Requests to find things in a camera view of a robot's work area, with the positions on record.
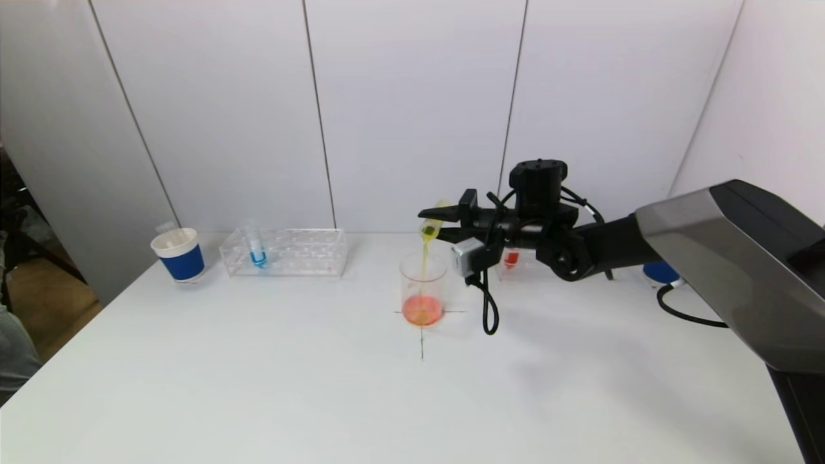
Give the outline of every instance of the test tube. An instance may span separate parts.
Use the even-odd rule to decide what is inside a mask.
[[[427,327],[444,315],[446,274],[444,261],[432,254],[425,260],[416,252],[401,260],[401,314],[410,324]]]
[[[266,249],[263,246],[261,230],[252,222],[243,225],[243,241],[247,244],[252,264],[256,268],[264,268],[266,266]]]

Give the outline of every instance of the black cable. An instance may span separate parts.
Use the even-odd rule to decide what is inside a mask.
[[[681,313],[677,310],[674,310],[670,306],[666,305],[663,298],[664,298],[665,294],[668,293],[671,290],[673,290],[673,285],[672,284],[667,284],[666,286],[663,286],[662,288],[659,289],[659,291],[656,292],[656,301],[659,302],[659,307],[662,308],[663,310],[665,310],[669,315],[675,315],[679,319],[688,320],[690,322],[695,322],[697,324],[709,325],[710,327],[720,327],[720,328],[723,328],[723,329],[728,327],[728,325],[725,324],[722,321],[707,320],[707,319],[702,319],[700,317],[687,315],[685,313]]]
[[[591,205],[586,198],[580,197],[576,192],[570,190],[565,186],[562,186],[562,192],[567,193],[571,197],[567,198],[565,196],[561,196],[562,200],[569,201],[570,203],[576,203],[577,205],[587,208],[593,214],[593,220],[597,224],[605,223],[605,218],[601,215],[599,210],[597,210],[595,206]],[[613,271],[607,269],[605,271],[605,277],[607,277],[607,280],[609,281],[613,280]]]
[[[484,235],[484,247],[490,246],[490,239],[493,237],[493,231],[498,224],[498,221],[501,219],[501,216],[507,212],[507,207],[504,206],[504,203],[510,199],[516,193],[515,190],[510,191],[504,196],[503,201],[499,201],[498,197],[495,196],[492,192],[488,192],[487,198],[493,202],[496,206],[496,211],[493,213],[493,218],[490,220],[490,224],[487,226],[487,233]],[[484,333],[487,335],[493,335],[498,330],[498,306],[496,305],[496,301],[493,299],[493,295],[490,294],[489,286],[488,286],[488,274],[487,269],[484,269],[481,272],[481,279],[479,280],[476,276],[469,277],[465,279],[465,282],[468,285],[472,285],[477,287],[481,292],[484,294],[484,306],[482,310],[482,326],[484,327]],[[493,326],[490,327],[488,322],[488,313],[489,308],[493,308]]]
[[[467,284],[472,285],[484,294],[484,309],[482,311],[482,326],[484,327],[484,333],[487,335],[493,335],[498,330],[498,306],[496,305],[496,301],[493,299],[493,296],[490,295],[490,290],[487,287],[487,270],[485,269],[481,273],[484,282],[480,282],[478,278],[468,278]],[[488,307],[493,308],[493,326],[490,327],[488,324]]]

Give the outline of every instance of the red liquid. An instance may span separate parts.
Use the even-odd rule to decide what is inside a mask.
[[[427,327],[441,319],[444,307],[434,296],[413,295],[404,302],[401,314],[410,324]]]

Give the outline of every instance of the tabletop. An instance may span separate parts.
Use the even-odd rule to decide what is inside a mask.
[[[0,462],[802,462],[764,363],[638,268],[493,279],[487,336],[452,273],[438,325],[398,313],[415,234],[349,234],[340,280],[230,278],[222,237],[197,283],[155,263],[0,409]]]

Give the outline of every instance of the blue paper cup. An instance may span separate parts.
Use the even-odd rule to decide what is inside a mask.
[[[176,282],[191,282],[204,271],[204,257],[194,229],[164,232],[152,240],[151,246]]]

